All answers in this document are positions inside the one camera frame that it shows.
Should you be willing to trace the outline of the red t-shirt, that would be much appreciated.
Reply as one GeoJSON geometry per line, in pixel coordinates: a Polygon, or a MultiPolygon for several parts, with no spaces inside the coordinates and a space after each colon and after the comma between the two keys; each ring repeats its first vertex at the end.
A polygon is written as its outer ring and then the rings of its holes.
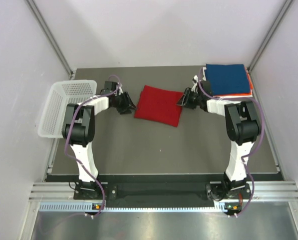
{"type": "Polygon", "coordinates": [[[182,112],[177,102],[182,95],[179,91],[168,91],[145,85],[134,117],[177,127],[182,112]]]}

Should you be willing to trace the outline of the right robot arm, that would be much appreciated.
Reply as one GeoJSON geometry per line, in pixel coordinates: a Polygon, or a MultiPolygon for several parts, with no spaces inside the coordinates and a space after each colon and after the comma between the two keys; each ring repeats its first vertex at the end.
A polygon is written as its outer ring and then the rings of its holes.
{"type": "Polygon", "coordinates": [[[249,154],[262,132],[262,126],[251,99],[212,96],[210,91],[203,89],[206,86],[209,84],[196,80],[193,87],[184,90],[177,105],[192,110],[199,107],[225,118],[227,136],[231,141],[229,163],[221,186],[207,186],[208,197],[221,201],[233,198],[247,188],[249,154]]]}

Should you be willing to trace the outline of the right aluminium frame post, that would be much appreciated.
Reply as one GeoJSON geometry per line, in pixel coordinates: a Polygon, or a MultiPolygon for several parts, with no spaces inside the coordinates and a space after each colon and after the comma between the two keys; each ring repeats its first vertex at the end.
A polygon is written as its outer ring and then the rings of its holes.
{"type": "Polygon", "coordinates": [[[267,31],[263,41],[261,42],[259,48],[257,49],[254,57],[252,58],[249,66],[247,67],[248,71],[251,72],[255,66],[257,65],[258,61],[260,60],[262,54],[266,50],[267,46],[269,45],[271,39],[273,38],[274,34],[278,30],[279,26],[281,25],[283,19],[287,15],[289,9],[292,7],[294,0],[285,0],[283,2],[282,7],[278,11],[278,14],[274,18],[273,23],[270,25],[269,30],[267,31]]]}

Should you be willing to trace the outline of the white plastic basket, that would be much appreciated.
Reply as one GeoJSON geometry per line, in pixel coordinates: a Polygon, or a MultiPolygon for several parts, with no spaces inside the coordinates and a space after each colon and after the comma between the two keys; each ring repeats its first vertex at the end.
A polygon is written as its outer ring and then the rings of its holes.
{"type": "Polygon", "coordinates": [[[49,91],[37,133],[40,137],[62,138],[66,106],[82,103],[96,94],[94,80],[66,80],[54,83],[49,91]]]}

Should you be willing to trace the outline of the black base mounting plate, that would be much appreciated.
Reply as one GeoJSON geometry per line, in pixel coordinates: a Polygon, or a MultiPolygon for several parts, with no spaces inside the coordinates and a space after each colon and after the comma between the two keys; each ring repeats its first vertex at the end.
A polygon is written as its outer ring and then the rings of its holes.
{"type": "Polygon", "coordinates": [[[145,174],[145,175],[100,175],[101,186],[91,180],[83,182],[78,177],[75,183],[76,197],[92,199],[102,197],[109,202],[161,201],[168,197],[191,198],[197,201],[221,201],[249,199],[251,185],[248,179],[229,181],[222,174],[145,174]]]}

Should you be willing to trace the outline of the left aluminium frame post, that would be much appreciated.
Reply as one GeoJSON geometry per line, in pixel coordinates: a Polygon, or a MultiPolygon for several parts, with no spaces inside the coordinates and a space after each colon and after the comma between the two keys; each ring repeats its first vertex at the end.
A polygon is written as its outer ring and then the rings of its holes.
{"type": "Polygon", "coordinates": [[[49,44],[51,45],[53,51],[55,52],[58,60],[60,61],[61,65],[63,66],[64,70],[67,72],[70,79],[72,79],[72,76],[74,74],[74,71],[69,66],[68,61],[66,60],[64,54],[62,53],[62,50],[60,49],[53,33],[51,32],[47,22],[45,21],[42,13],[40,12],[37,4],[34,0],[25,0],[24,1],[30,11],[32,12],[34,18],[36,19],[37,23],[39,24],[42,32],[44,33],[45,37],[47,38],[49,44]]]}

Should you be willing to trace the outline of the folded orange t-shirt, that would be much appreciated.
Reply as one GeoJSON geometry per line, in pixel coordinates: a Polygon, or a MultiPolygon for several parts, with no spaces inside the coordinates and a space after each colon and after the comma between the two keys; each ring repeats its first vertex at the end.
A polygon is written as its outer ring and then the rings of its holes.
{"type": "Polygon", "coordinates": [[[229,89],[224,93],[225,96],[251,96],[253,91],[253,84],[248,72],[243,76],[234,79],[229,84],[229,89]]]}

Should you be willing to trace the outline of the aluminium frame post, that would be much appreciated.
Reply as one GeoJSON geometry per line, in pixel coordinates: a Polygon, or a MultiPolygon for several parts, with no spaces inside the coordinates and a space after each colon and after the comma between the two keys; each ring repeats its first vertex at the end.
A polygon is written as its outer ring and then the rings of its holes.
{"type": "Polygon", "coordinates": [[[39,24],[42,32],[44,33],[45,37],[47,38],[49,44],[51,45],[53,51],[55,52],[58,60],[60,61],[61,65],[63,66],[64,70],[67,72],[70,79],[72,79],[72,76],[74,74],[74,71],[69,66],[68,61],[66,60],[64,54],[62,53],[62,50],[60,49],[53,33],[51,32],[47,22],[45,21],[42,13],[40,12],[37,4],[34,0],[25,0],[24,1],[30,11],[32,12],[34,18],[36,19],[37,23],[39,24]]]}
{"type": "Polygon", "coordinates": [[[287,15],[289,9],[292,7],[294,0],[285,0],[283,2],[282,7],[278,11],[278,14],[274,18],[273,23],[270,25],[269,30],[267,31],[263,41],[261,42],[259,48],[257,49],[254,57],[252,58],[249,66],[247,67],[248,71],[251,72],[255,66],[257,65],[258,61],[260,60],[262,54],[266,50],[267,46],[269,45],[271,39],[273,38],[274,34],[278,30],[279,26],[281,25],[283,19],[287,15]]]}

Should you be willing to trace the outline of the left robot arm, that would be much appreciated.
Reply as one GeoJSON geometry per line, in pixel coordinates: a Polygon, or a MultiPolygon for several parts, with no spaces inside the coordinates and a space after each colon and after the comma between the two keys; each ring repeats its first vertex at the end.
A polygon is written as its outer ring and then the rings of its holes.
{"type": "Polygon", "coordinates": [[[110,108],[115,108],[121,115],[136,110],[120,81],[107,80],[100,94],[81,103],[69,103],[66,107],[62,127],[64,153],[75,160],[79,170],[78,180],[74,182],[75,200],[105,198],[104,189],[98,180],[99,172],[94,162],[92,141],[95,137],[96,115],[110,108]]]}

